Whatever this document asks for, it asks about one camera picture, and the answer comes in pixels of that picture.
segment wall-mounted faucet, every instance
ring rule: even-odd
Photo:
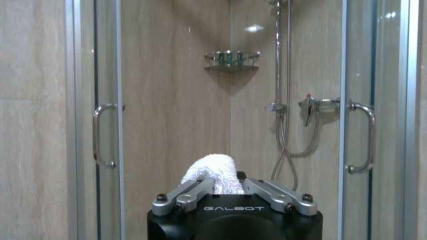
[[[307,128],[315,113],[332,113],[340,109],[340,98],[316,99],[311,94],[307,94],[305,99],[297,105],[301,108],[303,125]]]

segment metal bracket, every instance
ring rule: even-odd
[[[213,193],[215,179],[208,177],[201,180],[188,180],[168,194],[159,194],[152,201],[152,214],[165,216],[173,208],[187,213],[196,209],[197,202],[207,194]]]
[[[160,193],[156,199],[152,201],[152,214],[156,216],[168,215],[176,205],[176,198],[180,194],[189,191],[197,185],[196,180],[188,180],[177,188],[175,188],[168,194]]]
[[[181,194],[176,198],[176,209],[180,213],[188,213],[197,207],[197,202],[207,194],[213,194],[215,179],[205,178],[199,185],[196,185],[189,192]]]
[[[247,194],[260,196],[277,212],[288,213],[296,210],[305,216],[317,214],[317,203],[313,197],[309,194],[296,193],[276,182],[247,178],[243,182],[243,189]]]

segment beige tile wall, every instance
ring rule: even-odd
[[[283,9],[285,45],[287,7]],[[317,98],[340,94],[341,1],[297,0],[292,8],[292,73],[289,149],[299,152],[311,140],[312,126],[303,127],[297,102],[308,93]],[[256,72],[232,76],[231,155],[237,168],[259,179],[268,179],[277,158],[275,115],[264,107],[275,100],[275,10],[263,0],[231,1],[231,44],[233,49],[260,51]],[[256,33],[244,28],[257,24]],[[323,239],[336,239],[337,226],[337,115],[323,116],[319,145],[312,155],[295,160],[300,192],[313,194],[324,216]],[[292,186],[284,163],[279,180]]]
[[[125,216],[129,240],[147,236],[153,197],[192,162],[229,153],[231,87],[203,55],[229,48],[228,0],[123,1]]]
[[[422,4],[419,85],[418,240],[427,239],[427,4]]]
[[[68,239],[64,1],[0,7],[0,239]]]

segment chrome door handle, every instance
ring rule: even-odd
[[[349,103],[349,110],[360,110],[368,119],[368,136],[367,136],[367,159],[361,166],[347,165],[345,169],[349,174],[364,173],[372,168],[375,158],[375,142],[376,142],[376,117],[373,109],[357,102]]]
[[[117,105],[112,103],[103,104],[95,109],[92,116],[93,159],[97,165],[107,166],[111,169],[116,167],[116,163],[113,161],[103,160],[100,152],[100,117],[105,110],[116,109],[116,107]]]

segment white towel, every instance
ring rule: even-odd
[[[235,161],[229,156],[209,154],[199,159],[188,168],[180,183],[204,176],[215,179],[215,194],[244,194]]]

